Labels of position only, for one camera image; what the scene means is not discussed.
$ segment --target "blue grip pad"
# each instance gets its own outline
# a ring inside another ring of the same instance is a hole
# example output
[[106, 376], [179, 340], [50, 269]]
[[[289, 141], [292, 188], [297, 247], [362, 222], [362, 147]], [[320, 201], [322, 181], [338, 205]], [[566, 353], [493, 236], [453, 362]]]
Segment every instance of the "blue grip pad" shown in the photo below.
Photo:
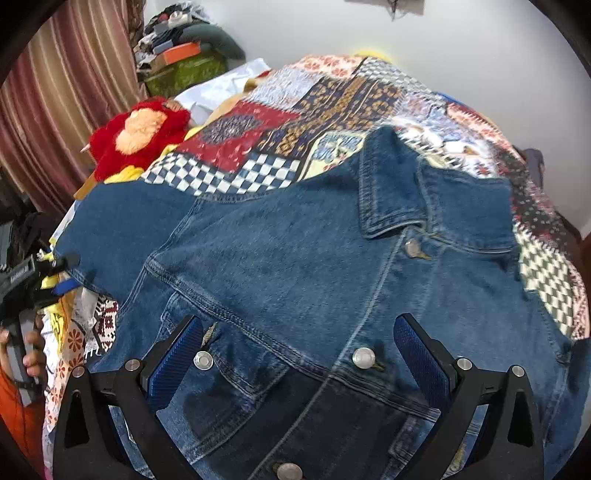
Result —
[[195, 352], [201, 349], [202, 340], [203, 325], [197, 317], [193, 317], [150, 377], [147, 401], [152, 411], [168, 406], [193, 364]]
[[429, 406], [445, 410], [450, 402], [449, 379], [403, 316], [394, 322], [394, 342]]

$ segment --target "red plush toy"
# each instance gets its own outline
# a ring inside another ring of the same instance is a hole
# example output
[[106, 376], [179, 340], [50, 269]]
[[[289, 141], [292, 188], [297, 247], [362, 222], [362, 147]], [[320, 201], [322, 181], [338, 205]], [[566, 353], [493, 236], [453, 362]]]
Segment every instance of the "red plush toy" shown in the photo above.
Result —
[[152, 98], [113, 117], [90, 137], [94, 177], [104, 181], [132, 165], [146, 170], [168, 144], [184, 140], [191, 115], [174, 100]]

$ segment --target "orange box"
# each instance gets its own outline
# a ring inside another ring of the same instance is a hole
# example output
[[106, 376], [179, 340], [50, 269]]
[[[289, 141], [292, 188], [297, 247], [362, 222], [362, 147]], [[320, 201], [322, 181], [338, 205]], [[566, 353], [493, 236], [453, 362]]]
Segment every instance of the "orange box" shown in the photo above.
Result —
[[152, 72], [157, 72], [164, 68], [166, 65], [170, 65], [179, 60], [184, 60], [194, 55], [201, 53], [201, 47], [199, 43], [189, 42], [177, 45], [176, 47], [169, 48], [166, 51], [158, 54], [158, 56], [150, 63]]

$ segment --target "human hand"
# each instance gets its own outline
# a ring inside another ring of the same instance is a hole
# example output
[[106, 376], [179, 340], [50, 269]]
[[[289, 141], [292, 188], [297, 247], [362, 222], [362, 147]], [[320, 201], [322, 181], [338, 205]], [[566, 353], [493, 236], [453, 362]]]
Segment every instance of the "human hand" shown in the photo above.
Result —
[[[35, 324], [38, 328], [43, 326], [41, 316], [38, 315], [37, 318], [35, 318]], [[10, 380], [13, 380], [14, 377], [12, 375], [12, 369], [10, 367], [10, 362], [8, 360], [8, 354], [6, 350], [9, 337], [9, 332], [5, 329], [0, 328], [0, 367], [4, 371], [4, 374]], [[41, 385], [45, 386], [47, 384], [47, 358], [43, 353], [43, 347], [45, 347], [45, 339], [41, 336], [39, 330], [33, 330], [32, 332], [26, 334], [23, 340], [25, 341], [25, 343], [37, 347], [31, 353], [25, 355], [22, 359], [23, 365], [27, 367], [27, 375], [29, 375], [30, 377], [37, 377]]]

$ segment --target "jacket sleeve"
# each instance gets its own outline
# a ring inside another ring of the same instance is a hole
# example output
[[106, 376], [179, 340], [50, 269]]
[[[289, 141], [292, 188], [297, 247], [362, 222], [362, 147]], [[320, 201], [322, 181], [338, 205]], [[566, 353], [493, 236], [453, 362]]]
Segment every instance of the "jacket sleeve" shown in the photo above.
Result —
[[33, 468], [44, 477], [41, 432], [44, 418], [43, 396], [23, 407], [18, 390], [0, 369], [0, 416]]

